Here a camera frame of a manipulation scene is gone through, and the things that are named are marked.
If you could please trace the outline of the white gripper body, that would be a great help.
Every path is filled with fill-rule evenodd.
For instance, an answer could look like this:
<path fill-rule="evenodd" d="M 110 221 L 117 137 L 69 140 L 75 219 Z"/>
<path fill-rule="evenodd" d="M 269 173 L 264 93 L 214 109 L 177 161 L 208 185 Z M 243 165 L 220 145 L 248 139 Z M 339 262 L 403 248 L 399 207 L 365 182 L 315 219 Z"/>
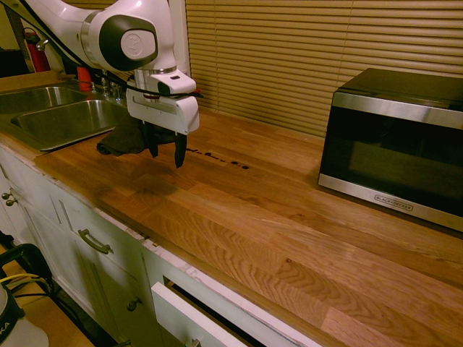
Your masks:
<path fill-rule="evenodd" d="M 198 103 L 193 96 L 148 100 L 141 92 L 128 90 L 127 110 L 133 118 L 188 135 L 200 126 Z"/>

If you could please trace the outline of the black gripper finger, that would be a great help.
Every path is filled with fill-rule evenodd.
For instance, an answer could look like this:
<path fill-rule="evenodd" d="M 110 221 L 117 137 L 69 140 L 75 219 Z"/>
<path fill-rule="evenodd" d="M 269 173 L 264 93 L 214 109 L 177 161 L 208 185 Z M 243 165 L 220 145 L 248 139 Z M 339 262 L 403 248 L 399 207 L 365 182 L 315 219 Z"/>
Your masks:
<path fill-rule="evenodd" d="M 174 135 L 175 153 L 174 162 L 177 168 L 182 167 L 187 151 L 187 136 L 178 132 Z"/>
<path fill-rule="evenodd" d="M 145 144 L 149 149 L 150 154 L 153 158 L 158 156 L 158 141 L 156 139 L 156 133 L 154 125 L 148 122 L 143 122 L 142 133 L 144 136 Z"/>

